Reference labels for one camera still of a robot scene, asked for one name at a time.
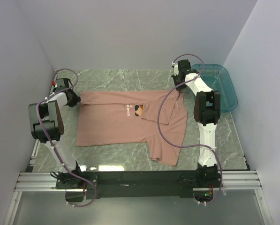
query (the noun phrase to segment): metal frame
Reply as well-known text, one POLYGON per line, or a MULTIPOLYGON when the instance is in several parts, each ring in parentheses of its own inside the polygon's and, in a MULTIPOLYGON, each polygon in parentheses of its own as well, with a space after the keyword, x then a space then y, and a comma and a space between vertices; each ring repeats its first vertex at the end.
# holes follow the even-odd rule
POLYGON ((5 216, 3 225, 12 225, 13 224, 15 216, 16 216, 16 212, 17 212, 17 209, 19 206, 19 202, 21 199, 21 195, 22 195, 21 191, 18 191, 18 192, 15 191, 13 193, 13 197, 9 204, 8 212, 7 212, 7 215, 5 216))
MULTIPOLYGON (((19 175, 15 192, 82 192, 82 189, 56 189, 57 180, 49 172, 22 172, 19 175)), ((256 171, 223 171, 223 189, 225 190, 256 190, 262 189, 256 171)))
POLYGON ((274 222, 271 217, 271 213, 269 211, 269 207, 267 205, 263 190, 255 190, 255 193, 265 225, 273 225, 274 222))

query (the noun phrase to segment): robotic arm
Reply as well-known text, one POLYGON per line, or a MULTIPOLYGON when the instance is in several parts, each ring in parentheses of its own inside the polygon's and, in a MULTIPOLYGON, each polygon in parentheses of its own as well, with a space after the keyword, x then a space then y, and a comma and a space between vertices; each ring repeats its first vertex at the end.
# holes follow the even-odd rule
MULTIPOLYGON (((56 83, 53 83, 54 89, 52 95, 54 95, 55 92, 68 88, 69 83, 71 82, 68 78, 57 79, 56 83)), ((39 107, 41 118, 43 119, 44 117, 49 117, 48 120, 43 121, 43 124, 49 136, 51 137, 53 144, 55 144, 55 147, 58 149, 59 155, 63 161, 66 162, 66 166, 70 171, 74 171, 78 165, 62 139, 62 135, 64 134, 64 124, 61 119, 60 109, 65 105, 73 107, 77 105, 78 102, 80 102, 80 97, 78 97, 71 89, 69 89, 65 92, 54 95, 39 107)), ((51 151, 55 161, 58 164, 59 172, 67 173, 64 167, 61 165, 53 150, 53 147, 48 142, 48 139, 39 124, 36 114, 36 106, 37 104, 29 105, 31 134, 34 139, 39 139, 39 141, 51 151)))
MULTIPOLYGON (((215 149, 215 131, 220 118, 220 93, 212 90, 205 82, 197 77, 198 72, 191 69, 188 60, 181 60, 172 65, 172 75, 175 85, 193 80, 177 88, 182 90, 187 86, 191 88, 196 96, 194 106, 194 118, 198 123, 200 133, 200 144, 208 145, 215 149)), ((200 147, 198 167, 213 167, 217 161, 213 152, 206 147, 200 147)))

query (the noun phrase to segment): teal plastic bin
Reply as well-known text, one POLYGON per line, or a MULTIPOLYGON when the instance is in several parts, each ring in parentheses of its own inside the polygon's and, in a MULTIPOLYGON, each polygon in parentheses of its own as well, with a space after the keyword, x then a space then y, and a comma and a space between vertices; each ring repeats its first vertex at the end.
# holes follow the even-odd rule
MULTIPOLYGON (((191 68, 200 72, 202 64, 195 64, 191 68)), ((222 113, 230 112, 237 107, 238 99, 233 83, 228 71, 223 66, 218 64, 205 64, 204 72, 200 76, 210 88, 220 91, 222 113)))

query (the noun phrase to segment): green marble surface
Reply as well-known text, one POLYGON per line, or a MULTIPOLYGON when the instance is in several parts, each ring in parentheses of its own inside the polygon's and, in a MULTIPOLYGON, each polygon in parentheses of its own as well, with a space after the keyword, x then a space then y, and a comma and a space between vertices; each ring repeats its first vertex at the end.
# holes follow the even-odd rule
MULTIPOLYGON (((79 83, 74 91, 79 95, 87 90, 169 90, 174 87, 172 70, 77 70, 79 83)), ((75 77, 62 71, 59 77, 75 77)), ((187 130, 183 145, 199 143, 199 129, 193 117, 194 95, 185 89, 184 104, 188 110, 187 130)), ((76 147, 76 131, 79 106, 63 107, 65 125, 64 141, 78 164, 86 171, 150 171, 150 170, 194 170, 197 168, 199 148, 182 149, 177 166, 167 166, 152 161, 145 143, 112 144, 91 147, 76 147)), ((225 170, 247 169, 243 151, 236 133, 231 113, 222 113, 216 129, 216 152, 225 170)), ((34 172, 58 171, 57 164, 48 148, 40 144, 34 172)))

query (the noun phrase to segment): t-shirt sleeve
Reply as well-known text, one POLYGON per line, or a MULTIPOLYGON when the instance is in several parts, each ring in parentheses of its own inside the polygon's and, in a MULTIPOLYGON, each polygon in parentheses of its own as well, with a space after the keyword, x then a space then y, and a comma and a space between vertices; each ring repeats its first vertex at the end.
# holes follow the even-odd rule
MULTIPOLYGON (((178 133, 164 133, 165 138, 173 144, 182 145, 184 135, 178 133)), ((157 162, 176 166, 181 148, 168 144, 160 134, 146 139, 150 149, 150 158, 157 162)))
MULTIPOLYGON (((146 102, 143 104, 142 119, 157 122, 159 107, 162 100, 146 102)), ((159 123, 169 124, 176 100, 166 99, 159 115, 159 123)))

